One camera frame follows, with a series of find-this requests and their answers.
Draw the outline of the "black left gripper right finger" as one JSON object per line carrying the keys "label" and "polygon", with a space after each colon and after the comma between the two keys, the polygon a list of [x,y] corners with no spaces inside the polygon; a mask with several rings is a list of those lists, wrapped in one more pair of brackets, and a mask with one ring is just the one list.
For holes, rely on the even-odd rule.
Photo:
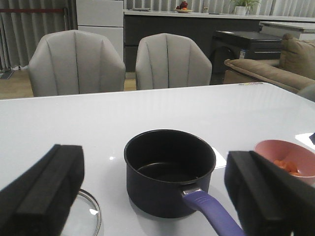
{"label": "black left gripper right finger", "polygon": [[313,236],[315,189],[254,151],[230,151],[224,184],[248,236]]}

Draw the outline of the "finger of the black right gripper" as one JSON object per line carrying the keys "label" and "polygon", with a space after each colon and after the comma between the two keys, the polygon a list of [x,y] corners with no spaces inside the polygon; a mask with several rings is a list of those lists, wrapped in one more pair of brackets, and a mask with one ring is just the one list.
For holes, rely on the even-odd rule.
{"label": "finger of the black right gripper", "polygon": [[313,133],[312,135],[309,136],[309,139],[311,140],[311,142],[313,143],[313,145],[315,145],[315,133]]}

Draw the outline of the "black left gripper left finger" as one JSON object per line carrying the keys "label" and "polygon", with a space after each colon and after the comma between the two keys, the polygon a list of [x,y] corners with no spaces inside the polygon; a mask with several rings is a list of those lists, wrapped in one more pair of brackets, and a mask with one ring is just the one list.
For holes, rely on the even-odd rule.
{"label": "black left gripper left finger", "polygon": [[54,145],[0,192],[2,236],[59,236],[85,175],[81,146]]}

